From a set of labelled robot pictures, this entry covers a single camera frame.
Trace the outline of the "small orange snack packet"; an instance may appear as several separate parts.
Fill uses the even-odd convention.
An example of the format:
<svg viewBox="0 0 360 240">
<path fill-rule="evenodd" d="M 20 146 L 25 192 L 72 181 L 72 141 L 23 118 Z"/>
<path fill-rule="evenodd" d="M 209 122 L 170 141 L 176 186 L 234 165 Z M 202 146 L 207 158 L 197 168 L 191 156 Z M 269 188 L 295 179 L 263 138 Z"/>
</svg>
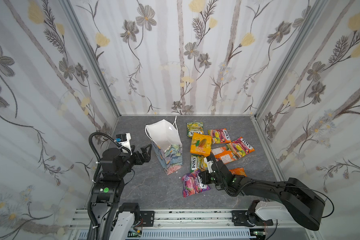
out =
<svg viewBox="0 0 360 240">
<path fill-rule="evenodd" d="M 245 177 L 247 176 L 244 168 L 231 169 L 230 173 L 232 175 L 239 175 L 239 176 L 245 176 Z"/>
</svg>

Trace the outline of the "floral paper gift bag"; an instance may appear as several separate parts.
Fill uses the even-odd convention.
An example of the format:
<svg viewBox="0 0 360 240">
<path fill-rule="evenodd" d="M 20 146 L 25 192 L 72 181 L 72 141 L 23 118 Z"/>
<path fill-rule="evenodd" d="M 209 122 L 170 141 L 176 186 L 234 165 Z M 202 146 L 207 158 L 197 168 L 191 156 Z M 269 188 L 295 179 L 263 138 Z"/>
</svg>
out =
<svg viewBox="0 0 360 240">
<path fill-rule="evenodd" d="M 145 126 L 145 133 L 151 140 L 159 163 L 167 175 L 183 166 L 183 144 L 177 126 L 177 118 L 171 123 L 161 120 Z"/>
</svg>

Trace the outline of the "pink purple Fox's candy bag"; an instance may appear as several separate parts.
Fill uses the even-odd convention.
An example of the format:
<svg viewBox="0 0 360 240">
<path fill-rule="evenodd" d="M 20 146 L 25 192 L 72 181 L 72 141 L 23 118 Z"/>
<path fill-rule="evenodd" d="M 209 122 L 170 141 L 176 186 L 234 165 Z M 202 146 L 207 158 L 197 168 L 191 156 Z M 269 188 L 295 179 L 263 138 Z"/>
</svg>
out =
<svg viewBox="0 0 360 240">
<path fill-rule="evenodd" d="M 206 192 L 211 189 L 208 185 L 202 184 L 201 178 L 199 177 L 199 173 L 201 172 L 201 170 L 196 170 L 182 177 L 184 198 Z"/>
</svg>

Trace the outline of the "orange snack bag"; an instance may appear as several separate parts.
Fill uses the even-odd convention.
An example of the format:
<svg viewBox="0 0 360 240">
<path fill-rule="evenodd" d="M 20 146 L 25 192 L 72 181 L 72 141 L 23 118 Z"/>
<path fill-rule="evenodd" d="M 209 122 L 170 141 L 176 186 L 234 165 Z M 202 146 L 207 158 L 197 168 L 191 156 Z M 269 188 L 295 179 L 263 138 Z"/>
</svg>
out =
<svg viewBox="0 0 360 240">
<path fill-rule="evenodd" d="M 215 148 L 212 149 L 211 153 L 215 156 L 216 161 L 222 161 L 224 164 L 229 164 L 238 160 L 237 156 L 229 147 Z"/>
</svg>

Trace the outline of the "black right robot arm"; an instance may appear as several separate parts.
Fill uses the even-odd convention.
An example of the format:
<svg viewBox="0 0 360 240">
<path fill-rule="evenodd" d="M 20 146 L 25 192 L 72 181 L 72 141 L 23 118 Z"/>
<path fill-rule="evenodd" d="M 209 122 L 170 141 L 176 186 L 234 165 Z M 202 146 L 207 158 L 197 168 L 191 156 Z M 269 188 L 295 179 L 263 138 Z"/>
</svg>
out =
<svg viewBox="0 0 360 240">
<path fill-rule="evenodd" d="M 230 197 L 254 196 L 245 211 L 233 211 L 235 226 L 272 226 L 274 220 L 295 221 L 305 229 L 318 231 L 324 215 L 325 194 L 312 190 L 300 180 L 270 182 L 233 174 L 217 161 L 213 154 L 207 158 L 208 169 L 198 174 L 203 185 L 213 184 Z"/>
</svg>

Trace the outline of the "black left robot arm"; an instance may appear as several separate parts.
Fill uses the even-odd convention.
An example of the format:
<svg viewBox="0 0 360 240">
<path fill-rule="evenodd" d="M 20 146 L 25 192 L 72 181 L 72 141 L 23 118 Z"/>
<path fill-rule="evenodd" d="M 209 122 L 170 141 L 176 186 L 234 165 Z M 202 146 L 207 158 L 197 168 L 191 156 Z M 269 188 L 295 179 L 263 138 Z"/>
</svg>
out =
<svg viewBox="0 0 360 240">
<path fill-rule="evenodd" d="M 104 137 L 116 146 L 99 154 L 93 138 Z M 151 160 L 152 145 L 148 144 L 139 151 L 134 146 L 127 148 L 111 136 L 94 132 L 89 136 L 89 145 L 97 159 L 93 186 L 87 204 L 90 227 L 89 240 L 125 240 L 130 231 L 138 235 L 143 230 L 143 221 L 138 203 L 120 203 L 126 186 L 125 176 Z"/>
</svg>

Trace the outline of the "yellow mango snack bag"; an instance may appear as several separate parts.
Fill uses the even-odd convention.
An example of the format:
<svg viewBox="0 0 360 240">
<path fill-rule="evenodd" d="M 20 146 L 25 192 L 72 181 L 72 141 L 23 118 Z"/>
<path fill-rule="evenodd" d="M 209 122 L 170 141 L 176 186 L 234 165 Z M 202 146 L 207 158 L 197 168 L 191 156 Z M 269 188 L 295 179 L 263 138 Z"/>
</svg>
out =
<svg viewBox="0 0 360 240">
<path fill-rule="evenodd" d="M 209 135 L 202 135 L 194 133 L 191 142 L 190 153 L 208 157 L 212 150 L 212 137 Z"/>
</svg>

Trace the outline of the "green Fox's candy bag front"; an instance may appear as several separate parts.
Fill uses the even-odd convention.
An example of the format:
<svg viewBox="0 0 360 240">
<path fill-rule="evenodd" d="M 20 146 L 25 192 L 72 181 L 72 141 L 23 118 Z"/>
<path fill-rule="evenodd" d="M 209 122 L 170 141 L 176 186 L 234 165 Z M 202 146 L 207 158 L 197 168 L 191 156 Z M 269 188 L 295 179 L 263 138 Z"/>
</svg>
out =
<svg viewBox="0 0 360 240">
<path fill-rule="evenodd" d="M 199 155 L 191 155 L 191 172 L 196 170 L 205 171 L 207 169 L 207 158 Z"/>
</svg>

